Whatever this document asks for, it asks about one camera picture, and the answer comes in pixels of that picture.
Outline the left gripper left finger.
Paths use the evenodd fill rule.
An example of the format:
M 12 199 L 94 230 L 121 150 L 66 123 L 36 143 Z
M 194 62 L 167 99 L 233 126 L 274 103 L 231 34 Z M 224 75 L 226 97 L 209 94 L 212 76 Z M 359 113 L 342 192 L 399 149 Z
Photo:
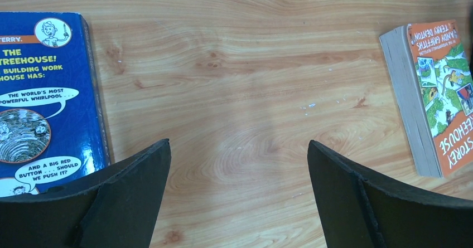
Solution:
M 170 171 L 161 139 L 69 183 L 1 199 L 2 247 L 149 247 Z

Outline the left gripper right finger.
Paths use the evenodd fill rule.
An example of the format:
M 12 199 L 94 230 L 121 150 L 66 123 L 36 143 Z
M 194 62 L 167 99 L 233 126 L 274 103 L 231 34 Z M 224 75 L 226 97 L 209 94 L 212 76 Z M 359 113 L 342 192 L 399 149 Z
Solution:
M 315 140 L 307 163 L 328 247 L 472 246 L 472 201 L 398 181 Z

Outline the dark blue treehouse book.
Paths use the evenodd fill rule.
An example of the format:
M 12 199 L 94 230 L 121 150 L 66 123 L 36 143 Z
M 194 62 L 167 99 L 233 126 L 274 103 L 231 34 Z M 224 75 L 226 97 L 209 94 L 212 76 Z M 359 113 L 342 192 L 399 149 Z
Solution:
M 110 165 L 90 29 L 74 12 L 1 13 L 1 196 Z

